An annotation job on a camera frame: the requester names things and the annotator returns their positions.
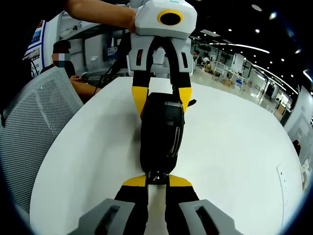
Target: box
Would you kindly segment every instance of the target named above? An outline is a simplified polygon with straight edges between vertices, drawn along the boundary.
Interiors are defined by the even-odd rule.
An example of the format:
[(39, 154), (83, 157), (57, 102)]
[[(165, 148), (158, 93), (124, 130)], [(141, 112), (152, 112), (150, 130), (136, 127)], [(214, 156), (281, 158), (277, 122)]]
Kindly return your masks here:
[(231, 84), (232, 84), (232, 82), (231, 82), (230, 80), (226, 79), (226, 80), (223, 82), (223, 84), (224, 84), (225, 86), (230, 87)]
[(210, 72), (210, 70), (211, 70), (211, 65), (205, 65), (204, 71)]

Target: mesh chair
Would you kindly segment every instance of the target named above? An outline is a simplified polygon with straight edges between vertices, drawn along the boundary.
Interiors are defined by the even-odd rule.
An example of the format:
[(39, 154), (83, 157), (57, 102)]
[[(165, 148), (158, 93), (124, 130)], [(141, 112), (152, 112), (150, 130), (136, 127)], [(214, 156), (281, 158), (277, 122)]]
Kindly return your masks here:
[(0, 160), (13, 199), (25, 213), (47, 151), (82, 106), (65, 70), (53, 67), (31, 80), (5, 110)]

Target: human arm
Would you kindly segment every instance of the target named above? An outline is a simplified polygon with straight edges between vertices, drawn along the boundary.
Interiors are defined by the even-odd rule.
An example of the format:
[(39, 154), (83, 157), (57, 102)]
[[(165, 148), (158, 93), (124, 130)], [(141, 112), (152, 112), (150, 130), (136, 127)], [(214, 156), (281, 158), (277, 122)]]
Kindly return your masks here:
[(65, 10), (75, 19), (109, 24), (135, 31), (136, 12), (128, 7), (112, 5), (100, 0), (68, 0)]
[[(73, 79), (71, 79), (70, 81), (83, 103), (86, 103), (93, 97), (94, 90), (96, 87), (89, 85), (87, 83), (74, 81)], [(98, 93), (99, 91), (101, 91), (101, 89), (97, 88), (95, 93)]]

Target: hand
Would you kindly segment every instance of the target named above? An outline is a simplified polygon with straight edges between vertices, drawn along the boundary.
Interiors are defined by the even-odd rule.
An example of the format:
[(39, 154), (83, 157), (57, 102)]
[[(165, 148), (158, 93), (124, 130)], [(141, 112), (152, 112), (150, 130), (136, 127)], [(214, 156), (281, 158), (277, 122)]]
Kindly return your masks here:
[(69, 78), (71, 82), (81, 82), (81, 83), (86, 83), (86, 80), (83, 79), (81, 76), (72, 76)]

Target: white tabletop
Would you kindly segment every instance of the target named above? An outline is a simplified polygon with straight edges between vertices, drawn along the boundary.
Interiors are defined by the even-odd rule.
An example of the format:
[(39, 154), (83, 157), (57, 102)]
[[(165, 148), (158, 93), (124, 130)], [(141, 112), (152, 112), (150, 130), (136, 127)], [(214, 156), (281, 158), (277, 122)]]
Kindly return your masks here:
[[(243, 234), (277, 234), (283, 220), (279, 164), (285, 168), (289, 214), (302, 196), (300, 162), (287, 133), (273, 114), (250, 101), (192, 86), (197, 103), (187, 109), (172, 174), (190, 181), (198, 197), (230, 215)], [(30, 223), (38, 234), (69, 233), (81, 215), (143, 174), (141, 120), (131, 87), (132, 78), (115, 79), (54, 141), (32, 192)], [(152, 78), (150, 91), (171, 92), (169, 79)]]

